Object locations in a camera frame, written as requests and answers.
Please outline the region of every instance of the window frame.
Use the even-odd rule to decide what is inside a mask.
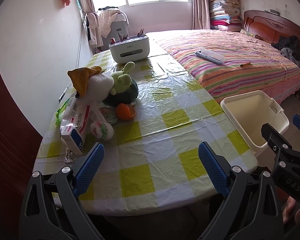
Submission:
[[[119,6],[119,8],[129,8],[129,7],[133,7],[135,5],[141,5],[141,4],[146,4],[146,3],[167,3],[167,2],[187,2],[187,3],[192,3],[192,0],[188,0],[188,1],[159,0],[159,1],[149,1],[149,2],[141,2],[141,3],[132,3],[132,4],[129,4],[128,0],[126,0],[126,5]]]

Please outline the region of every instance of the cream trash bin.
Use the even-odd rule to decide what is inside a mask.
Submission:
[[[282,107],[260,90],[225,98],[220,105],[256,157],[267,148],[263,124],[269,123],[280,134],[289,128]]]

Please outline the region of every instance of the checkered tablecloth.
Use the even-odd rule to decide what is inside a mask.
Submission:
[[[164,50],[152,46],[151,57],[130,71],[139,87],[136,117],[114,125],[114,137],[102,141],[105,156],[87,192],[79,197],[88,213],[138,215],[191,204],[215,194],[198,158],[207,141],[231,165],[252,171],[258,165],[220,105]],[[93,56],[87,66],[116,70],[110,51]],[[74,92],[68,89],[60,106]],[[65,146],[56,118],[40,146],[34,170],[43,174],[65,166]],[[83,153],[97,139],[88,134]],[[60,200],[55,195],[58,205]]]

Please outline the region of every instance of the dark red door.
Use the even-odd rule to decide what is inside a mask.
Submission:
[[[41,141],[0,75],[0,224],[14,235],[18,234],[21,202]]]

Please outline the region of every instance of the pink curtain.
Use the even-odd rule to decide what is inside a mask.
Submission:
[[[192,29],[210,29],[209,0],[192,0]]]
[[[83,10],[89,20],[89,30],[91,40],[89,44],[91,47],[103,46],[100,30],[99,30],[99,17],[97,16],[92,0],[81,0]]]

